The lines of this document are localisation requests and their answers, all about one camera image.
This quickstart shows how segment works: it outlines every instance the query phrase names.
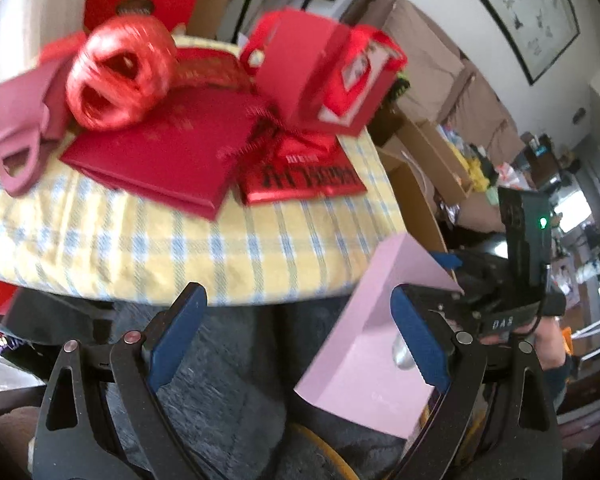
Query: yellow plaid tablecloth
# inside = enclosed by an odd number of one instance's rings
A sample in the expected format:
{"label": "yellow plaid tablecloth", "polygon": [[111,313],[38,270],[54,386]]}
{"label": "yellow plaid tablecloth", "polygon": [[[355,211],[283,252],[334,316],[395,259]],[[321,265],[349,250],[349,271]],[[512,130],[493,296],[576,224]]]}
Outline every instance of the yellow plaid tablecloth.
{"label": "yellow plaid tablecloth", "polygon": [[0,186],[0,280],[157,304],[170,304],[189,282],[216,305],[349,290],[404,223],[368,133],[341,143],[366,195],[244,208],[229,193],[216,222],[106,189],[53,158],[27,196],[14,200]]}

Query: red plastic twine ball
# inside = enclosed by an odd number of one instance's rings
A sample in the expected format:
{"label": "red plastic twine ball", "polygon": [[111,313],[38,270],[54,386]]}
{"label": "red plastic twine ball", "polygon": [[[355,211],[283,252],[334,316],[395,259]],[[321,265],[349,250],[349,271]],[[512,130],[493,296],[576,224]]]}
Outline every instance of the red plastic twine ball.
{"label": "red plastic twine ball", "polygon": [[97,27],[75,60],[66,99],[89,130],[115,130],[142,121],[167,95],[176,72],[176,46],[153,16],[112,18]]}

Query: red ribbon handle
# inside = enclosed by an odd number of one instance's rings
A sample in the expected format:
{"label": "red ribbon handle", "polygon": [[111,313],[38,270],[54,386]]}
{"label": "red ribbon handle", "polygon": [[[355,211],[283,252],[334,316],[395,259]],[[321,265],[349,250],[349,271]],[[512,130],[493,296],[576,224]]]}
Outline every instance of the red ribbon handle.
{"label": "red ribbon handle", "polygon": [[280,22],[282,12],[282,10],[276,10],[265,14],[258,22],[256,30],[253,31],[253,34],[249,38],[249,43],[244,46],[240,53],[240,63],[242,63],[242,66],[250,76],[255,76],[259,68],[257,66],[252,66],[249,63],[251,55],[256,50],[261,50],[262,52],[265,51],[271,40],[271,34],[274,31],[274,28],[278,22]]}
{"label": "red ribbon handle", "polygon": [[[352,65],[361,54],[363,55],[371,41],[386,47],[396,54],[389,57],[389,60],[384,66],[384,70],[399,72],[407,64],[407,56],[388,35],[369,25],[358,25],[351,31],[351,38],[345,54],[344,66],[347,67]],[[342,117],[365,90],[370,75],[371,66],[367,65],[362,77],[349,89],[349,91],[347,91],[347,89],[344,88],[342,73],[334,72],[327,86],[324,105],[338,117]]]}

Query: framed painting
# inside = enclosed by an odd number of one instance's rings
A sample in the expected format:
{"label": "framed painting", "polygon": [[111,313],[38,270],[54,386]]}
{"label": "framed painting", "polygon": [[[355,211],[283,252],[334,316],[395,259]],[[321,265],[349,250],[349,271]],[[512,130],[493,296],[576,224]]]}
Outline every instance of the framed painting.
{"label": "framed painting", "polygon": [[571,0],[481,0],[533,85],[580,34]]}

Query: gray fleece fabric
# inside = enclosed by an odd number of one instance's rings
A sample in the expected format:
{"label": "gray fleece fabric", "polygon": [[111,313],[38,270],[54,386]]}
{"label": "gray fleece fabric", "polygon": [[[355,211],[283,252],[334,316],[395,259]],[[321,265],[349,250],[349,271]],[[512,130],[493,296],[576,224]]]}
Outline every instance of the gray fleece fabric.
{"label": "gray fleece fabric", "polygon": [[[339,480],[313,442],[288,430],[291,422],[320,436],[361,480],[384,478],[397,463],[404,441],[323,412],[293,393],[346,301],[208,310],[175,377],[157,397],[210,479]],[[115,308],[112,341],[143,329],[161,310],[134,303]],[[107,402],[127,458],[147,468],[115,386]]]}

